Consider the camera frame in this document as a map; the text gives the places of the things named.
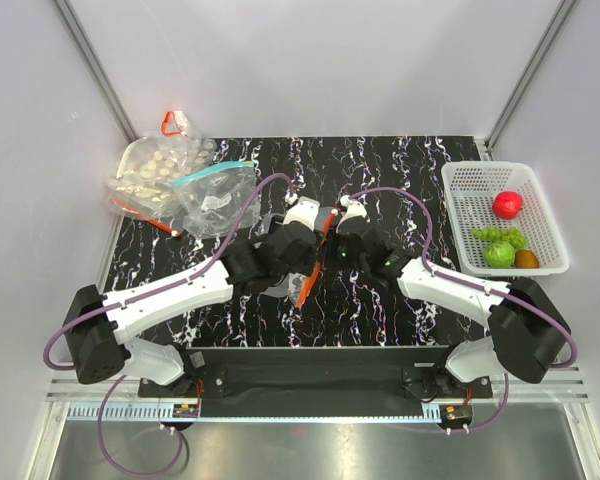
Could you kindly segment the clear bag orange zipper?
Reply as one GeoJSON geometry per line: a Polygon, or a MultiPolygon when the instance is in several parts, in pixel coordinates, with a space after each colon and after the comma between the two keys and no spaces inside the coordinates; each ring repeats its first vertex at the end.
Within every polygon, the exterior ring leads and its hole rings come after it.
{"type": "Polygon", "coordinates": [[[264,291],[265,296],[272,298],[286,297],[296,308],[300,309],[308,299],[311,290],[321,275],[326,255],[327,236],[336,225],[339,215],[335,207],[320,207],[316,217],[317,250],[307,257],[301,265],[299,273],[289,273],[282,280],[276,280],[272,287],[264,291]]]}

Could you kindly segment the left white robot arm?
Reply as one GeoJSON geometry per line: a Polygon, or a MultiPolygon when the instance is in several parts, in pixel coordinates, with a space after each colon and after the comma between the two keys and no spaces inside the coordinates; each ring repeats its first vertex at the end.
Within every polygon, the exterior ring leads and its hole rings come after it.
{"type": "Polygon", "coordinates": [[[64,322],[78,382],[91,385],[127,375],[176,396],[188,394],[196,382],[188,355],[141,334],[187,311],[263,293],[291,273],[308,273],[318,244],[312,228],[293,221],[253,240],[233,242],[219,259],[136,289],[106,295],[95,286],[80,289],[64,322]]]}

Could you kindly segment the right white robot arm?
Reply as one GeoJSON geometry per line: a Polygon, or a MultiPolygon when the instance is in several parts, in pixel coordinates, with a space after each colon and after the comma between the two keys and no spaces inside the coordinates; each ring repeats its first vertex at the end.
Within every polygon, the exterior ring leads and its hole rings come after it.
{"type": "Polygon", "coordinates": [[[393,295],[438,305],[480,325],[485,337],[452,344],[427,368],[408,366],[403,385],[431,401],[462,395],[471,383],[511,374],[540,383],[552,368],[572,365],[571,329],[539,284],[479,280],[388,246],[377,230],[349,221],[331,232],[334,258],[363,282],[393,295]]]}

